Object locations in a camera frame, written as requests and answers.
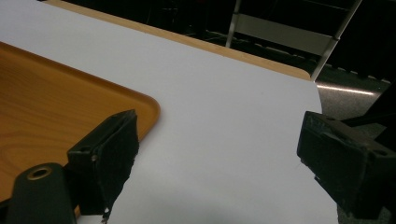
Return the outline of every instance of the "wood grain surface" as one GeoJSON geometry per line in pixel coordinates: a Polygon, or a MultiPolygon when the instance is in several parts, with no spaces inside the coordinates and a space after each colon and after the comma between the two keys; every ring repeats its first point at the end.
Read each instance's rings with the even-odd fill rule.
{"type": "Polygon", "coordinates": [[[19,173],[66,164],[70,147],[128,109],[141,140],[160,114],[154,99],[0,42],[0,202],[19,173]]]}
{"type": "Polygon", "coordinates": [[[244,63],[250,63],[259,67],[270,69],[278,73],[282,73],[291,77],[297,77],[304,80],[310,80],[311,77],[303,69],[292,67],[283,63],[274,62],[268,59],[257,57],[235,49],[227,49],[223,46],[211,44],[199,39],[194,39],[188,36],[179,35],[152,26],[148,26],[139,22],[129,21],[120,17],[112,16],[100,11],[92,10],[86,7],[80,7],[61,0],[47,0],[47,4],[55,7],[60,7],[66,10],[77,12],[78,14],[96,18],[101,21],[111,22],[123,27],[131,28],[147,34],[156,35],[165,39],[176,41],[178,43],[188,45],[194,48],[203,49],[212,53],[222,55],[224,57],[236,59],[244,63]]]}

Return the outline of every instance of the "wooden tray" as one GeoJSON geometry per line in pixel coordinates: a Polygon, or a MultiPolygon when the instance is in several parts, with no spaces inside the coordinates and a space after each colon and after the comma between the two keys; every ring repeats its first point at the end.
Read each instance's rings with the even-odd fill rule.
{"type": "Polygon", "coordinates": [[[151,97],[0,42],[0,202],[15,177],[66,151],[108,116],[135,109],[139,140],[160,107],[151,97]]]}

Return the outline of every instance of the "brass screw hole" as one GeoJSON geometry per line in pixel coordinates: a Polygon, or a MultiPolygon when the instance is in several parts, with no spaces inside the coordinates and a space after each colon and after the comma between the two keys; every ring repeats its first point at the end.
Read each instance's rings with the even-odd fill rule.
{"type": "Polygon", "coordinates": [[[41,166],[34,169],[32,172],[29,173],[27,176],[28,180],[37,180],[46,177],[52,173],[52,169],[48,166],[41,166]]]}

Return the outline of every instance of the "white table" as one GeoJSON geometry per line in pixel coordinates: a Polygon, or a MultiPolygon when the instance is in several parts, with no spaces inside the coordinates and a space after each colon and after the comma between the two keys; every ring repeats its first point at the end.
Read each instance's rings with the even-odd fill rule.
{"type": "Polygon", "coordinates": [[[296,155],[315,83],[34,0],[0,1],[0,41],[160,103],[110,223],[337,223],[296,155]]]}

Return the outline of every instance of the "black object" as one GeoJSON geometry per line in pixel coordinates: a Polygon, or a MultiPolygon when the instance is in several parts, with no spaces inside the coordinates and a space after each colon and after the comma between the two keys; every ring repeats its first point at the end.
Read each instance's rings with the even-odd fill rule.
{"type": "Polygon", "coordinates": [[[375,219],[385,206],[396,214],[394,151],[342,121],[306,112],[297,154],[347,213],[375,219]]]}
{"type": "Polygon", "coordinates": [[[106,222],[138,152],[136,119],[133,110],[115,114],[68,151],[64,168],[46,163],[20,174],[10,201],[0,204],[6,223],[76,223],[77,205],[106,222]]]}

